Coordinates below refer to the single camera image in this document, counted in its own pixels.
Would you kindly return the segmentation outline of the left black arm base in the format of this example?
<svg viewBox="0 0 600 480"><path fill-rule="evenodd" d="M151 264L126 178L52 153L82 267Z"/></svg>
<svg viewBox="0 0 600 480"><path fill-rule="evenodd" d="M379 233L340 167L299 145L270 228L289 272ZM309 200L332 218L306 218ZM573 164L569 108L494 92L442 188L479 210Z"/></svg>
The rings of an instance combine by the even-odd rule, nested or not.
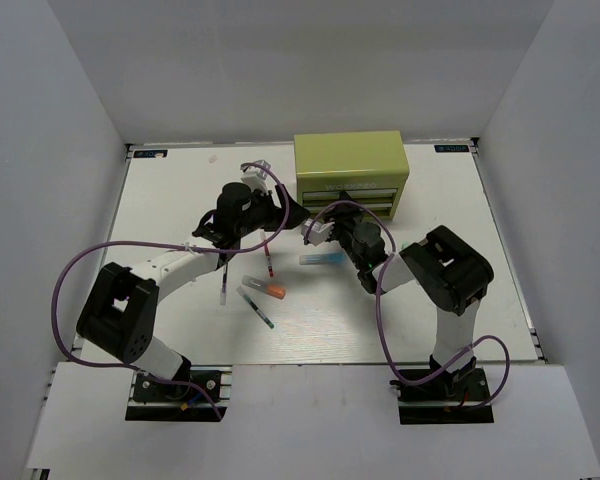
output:
<svg viewBox="0 0 600 480"><path fill-rule="evenodd" d="M128 396L126 421L209 423L220 422L229 406L231 366L194 366L190 386L156 383L145 373L135 374Z"/></svg>

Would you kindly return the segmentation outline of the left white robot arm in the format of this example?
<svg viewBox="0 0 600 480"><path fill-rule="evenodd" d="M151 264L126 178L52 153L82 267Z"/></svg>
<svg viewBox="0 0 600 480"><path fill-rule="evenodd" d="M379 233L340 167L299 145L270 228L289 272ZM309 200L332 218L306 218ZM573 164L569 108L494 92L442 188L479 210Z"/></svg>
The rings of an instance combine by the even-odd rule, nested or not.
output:
<svg viewBox="0 0 600 480"><path fill-rule="evenodd" d="M191 362L154 336L159 303L186 283L215 272L235 256L241 239L257 231L291 230L310 212L288 195L231 182L223 186L216 208L205 213L188 241L178 249L133 267L115 262L98 273L79 316L76 333L122 364L157 378L168 398L179 399L191 387Z"/></svg>

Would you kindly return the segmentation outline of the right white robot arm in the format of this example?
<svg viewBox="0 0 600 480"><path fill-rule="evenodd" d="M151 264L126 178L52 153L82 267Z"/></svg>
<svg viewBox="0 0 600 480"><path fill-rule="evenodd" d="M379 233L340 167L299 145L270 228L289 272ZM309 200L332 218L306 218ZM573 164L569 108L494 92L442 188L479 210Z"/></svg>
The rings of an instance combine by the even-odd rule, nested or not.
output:
<svg viewBox="0 0 600 480"><path fill-rule="evenodd" d="M357 270L365 291L384 295L415 281L437 309L436 341L427 377L433 390L452 399L468 385L475 369L475 318L494 271L488 260L444 225L393 255L385 250L381 226L366 221L365 207L345 192L321 215L322 225L308 224L309 242L322 235L336 241Z"/></svg>

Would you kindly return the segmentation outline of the green metal drawer toolbox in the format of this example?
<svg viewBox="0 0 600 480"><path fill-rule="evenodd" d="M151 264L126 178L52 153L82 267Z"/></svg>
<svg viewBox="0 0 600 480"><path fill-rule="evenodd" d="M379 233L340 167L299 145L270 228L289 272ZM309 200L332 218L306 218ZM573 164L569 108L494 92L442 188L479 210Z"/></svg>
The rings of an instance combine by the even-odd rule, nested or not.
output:
<svg viewBox="0 0 600 480"><path fill-rule="evenodd" d="M398 131L294 137L297 202L312 213L342 192L379 218L395 216L410 167Z"/></svg>

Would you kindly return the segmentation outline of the orange capped highlighter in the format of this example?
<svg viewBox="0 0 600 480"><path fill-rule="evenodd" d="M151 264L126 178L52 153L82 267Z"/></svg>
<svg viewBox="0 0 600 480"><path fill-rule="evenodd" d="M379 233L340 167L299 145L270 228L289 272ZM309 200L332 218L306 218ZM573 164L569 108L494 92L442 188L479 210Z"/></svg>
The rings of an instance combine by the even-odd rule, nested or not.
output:
<svg viewBox="0 0 600 480"><path fill-rule="evenodd" d="M283 287L272 284L271 282L254 278L249 275L244 275L242 277L242 284L248 288L264 293L268 296L279 300L282 300L286 296L286 290Z"/></svg>

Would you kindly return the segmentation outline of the blue capped highlighter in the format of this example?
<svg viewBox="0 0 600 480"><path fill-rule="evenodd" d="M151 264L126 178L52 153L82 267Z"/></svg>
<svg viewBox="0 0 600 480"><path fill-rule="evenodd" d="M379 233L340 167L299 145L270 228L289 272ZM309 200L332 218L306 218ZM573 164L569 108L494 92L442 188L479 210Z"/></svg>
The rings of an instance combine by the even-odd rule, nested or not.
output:
<svg viewBox="0 0 600 480"><path fill-rule="evenodd" d="M334 265L341 263L343 259L343 254L339 252L301 255L299 264L303 266Z"/></svg>

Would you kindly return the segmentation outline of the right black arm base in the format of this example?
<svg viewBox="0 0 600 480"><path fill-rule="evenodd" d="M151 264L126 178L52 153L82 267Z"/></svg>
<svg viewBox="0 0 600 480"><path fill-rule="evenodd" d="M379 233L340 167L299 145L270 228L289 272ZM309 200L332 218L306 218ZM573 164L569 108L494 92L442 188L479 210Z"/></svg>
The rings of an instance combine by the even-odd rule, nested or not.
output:
<svg viewBox="0 0 600 480"><path fill-rule="evenodd" d="M492 424L491 405L478 404L490 398L485 372L476 368L449 393L440 378L419 386L407 386L398 379L389 385L398 392L401 425Z"/></svg>

